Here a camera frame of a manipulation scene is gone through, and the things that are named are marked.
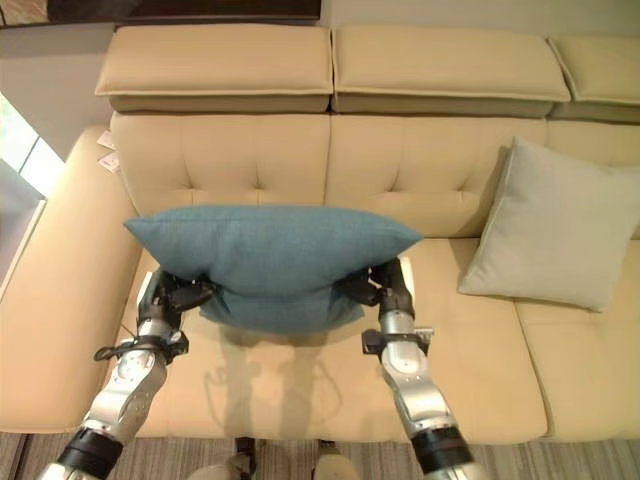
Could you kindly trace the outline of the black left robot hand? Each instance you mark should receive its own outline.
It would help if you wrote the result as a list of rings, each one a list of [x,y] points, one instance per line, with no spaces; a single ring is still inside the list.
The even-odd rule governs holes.
[[[182,324],[182,314],[212,299],[216,287],[207,278],[184,280],[161,268],[147,272],[137,296],[137,326],[148,321]]]

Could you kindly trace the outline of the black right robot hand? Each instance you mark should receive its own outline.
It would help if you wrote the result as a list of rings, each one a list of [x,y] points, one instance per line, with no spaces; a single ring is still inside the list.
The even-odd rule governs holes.
[[[364,267],[337,281],[335,286],[361,305],[378,306],[379,316],[395,310],[415,316],[413,297],[405,283],[398,257]]]

